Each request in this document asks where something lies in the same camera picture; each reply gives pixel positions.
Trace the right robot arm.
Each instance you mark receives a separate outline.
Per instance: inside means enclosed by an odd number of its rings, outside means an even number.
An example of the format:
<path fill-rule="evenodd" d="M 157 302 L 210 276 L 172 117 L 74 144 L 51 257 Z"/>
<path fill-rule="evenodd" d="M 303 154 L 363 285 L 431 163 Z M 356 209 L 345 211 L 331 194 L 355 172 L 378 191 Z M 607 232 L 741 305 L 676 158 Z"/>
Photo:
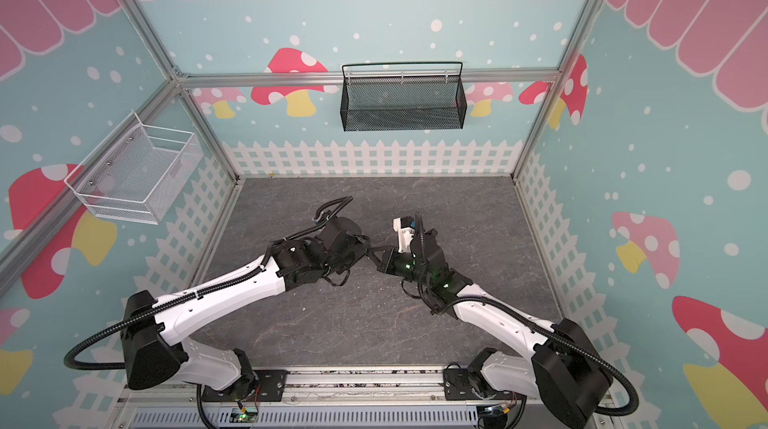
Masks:
<path fill-rule="evenodd" d="M 536 318 L 497 300 L 444 259 L 434 232 L 405 250 L 380 246 L 368 253 L 378 271 L 413 282 L 416 298 L 435 315 L 472 324 L 513 350 L 484 349 L 467 369 L 483 398 L 513 392 L 540 400 L 569 428 L 583 428 L 614 382 L 584 330 L 570 319 Z"/>

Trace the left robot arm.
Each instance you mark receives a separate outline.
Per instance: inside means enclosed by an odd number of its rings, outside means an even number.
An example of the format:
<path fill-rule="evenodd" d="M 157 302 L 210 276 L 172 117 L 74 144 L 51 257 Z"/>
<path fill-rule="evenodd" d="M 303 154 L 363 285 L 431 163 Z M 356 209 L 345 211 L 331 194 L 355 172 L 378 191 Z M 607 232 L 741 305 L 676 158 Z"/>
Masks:
<path fill-rule="evenodd" d="M 192 334 L 256 301 L 332 274 L 347 276 L 369 247 L 356 223 L 334 216 L 317 235 L 281 240 L 268 255 L 206 283 L 159 297 L 133 294 L 125 318 L 149 316 L 120 334 L 128 387 L 171 381 L 206 386 L 230 400 L 253 395 L 259 382 L 245 352 L 208 346 Z"/>

